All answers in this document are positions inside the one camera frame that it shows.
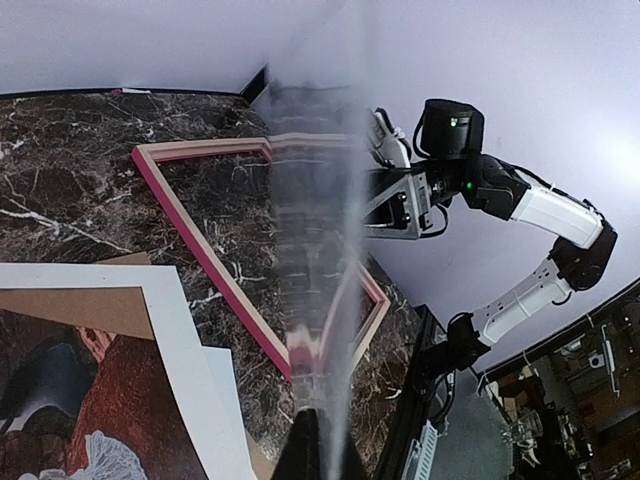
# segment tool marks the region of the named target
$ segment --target marble countertop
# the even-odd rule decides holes
[[[0,100],[0,261],[92,263],[147,251],[154,264],[176,265],[202,343],[231,348],[246,428],[275,460],[292,421],[290,385],[221,298],[131,159],[133,147],[142,143],[265,133],[256,112],[232,96]],[[258,310],[265,318],[277,315],[266,162],[234,155],[161,168]],[[375,261],[367,266],[392,301],[353,381],[353,435],[372,470],[418,318]]]

